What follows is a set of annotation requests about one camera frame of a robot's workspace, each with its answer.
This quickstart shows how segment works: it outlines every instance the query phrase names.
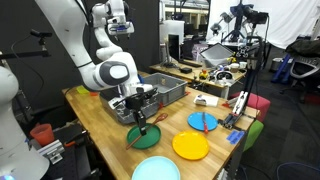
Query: desk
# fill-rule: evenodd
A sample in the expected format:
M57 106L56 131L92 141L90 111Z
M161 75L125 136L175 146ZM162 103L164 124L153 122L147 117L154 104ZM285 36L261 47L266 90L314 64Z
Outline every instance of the desk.
M79 94L76 88L72 88L66 94L66 98L84 129L89 131L92 141L116 179L131 179L137 165L151 156L165 156L171 159L179 168L182 180L213 179L217 177L232 154L237 154L237 147L242 146L244 143L231 145L226 140L231 130L219 125L206 135L210 152L205 158L198 161L189 161L178 156L172 149L172 139L181 131L193 130L187 123L187 118L192 112L205 111L214 115L217 119L224 119L231 111L222 106L225 101L223 99L219 99L218 107L196 105L192 103L195 96L199 95L199 93L209 94L188 87L186 91L190 92L190 94L160 109L155 116L147 120L147 122L151 123L161 113L168 113L169 115L167 119L157 124L162 134L159 143L146 150L134 148L126 150L126 136L133 125L122 125L113 119L102 107L99 96ZM247 108L246 114L255 116L256 110ZM251 118L243 116L236 126L248 130L252 122Z
M200 74L200 72L202 70L202 67L200 67L200 68L190 67L190 66L187 66L187 65L184 65L184 64L179 64L178 62L176 64L181 68L184 68L184 67L192 68L192 71L194 73L184 74L184 73L181 73L176 68L166 68L164 66L161 66L160 64L156 64L156 65L150 66L150 68L152 70L156 71L156 72L160 72L160 73L168 74L168 75L175 76L175 77L178 77L178 78L182 78L182 79L184 79L186 81L192 81L194 76L199 77L199 74ZM244 77L244 75L245 75L244 73L240 73L240 72L233 73L233 79L234 79L235 82L237 82L242 77ZM208 81L208 80L199 80L198 79L198 82L204 82L204 84L206 84L206 85L209 85L209 86L211 86L213 88L220 89L221 90L220 97L228 99L229 88L230 88L229 86L224 86L224 85L221 85L221 84L218 84L218 83L214 83L214 82L211 82L211 81Z

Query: floor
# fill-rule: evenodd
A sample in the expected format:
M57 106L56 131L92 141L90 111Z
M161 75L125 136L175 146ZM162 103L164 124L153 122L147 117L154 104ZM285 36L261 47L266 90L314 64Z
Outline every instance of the floor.
M269 71L272 59L284 55L283 50L272 48L266 68L260 71L253 87L252 92L269 99L271 106L262 133L242 156L238 179L320 179L320 118L317 117L320 103L307 101L301 104L298 92L279 93L289 84L271 83L274 75ZM241 87L240 83L236 84L230 93Z

